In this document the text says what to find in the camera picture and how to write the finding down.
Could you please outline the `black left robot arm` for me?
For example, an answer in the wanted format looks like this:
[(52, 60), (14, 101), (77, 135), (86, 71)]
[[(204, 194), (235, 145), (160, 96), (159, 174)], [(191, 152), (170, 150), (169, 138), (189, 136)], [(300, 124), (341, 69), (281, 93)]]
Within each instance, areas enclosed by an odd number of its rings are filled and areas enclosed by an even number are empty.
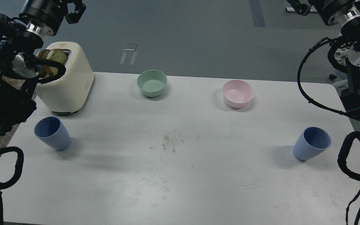
[[(33, 94), (37, 84), (64, 76), (63, 63), (34, 55), (44, 36), (56, 35), (61, 23), (78, 23), (86, 5), (81, 0), (27, 0), (19, 17), (0, 14), (0, 137), (25, 122), (36, 110)], [(16, 153), (13, 176), (0, 182), (0, 225), (4, 224), (2, 190), (21, 177), (24, 153), (19, 147), (0, 148), (0, 157)]]

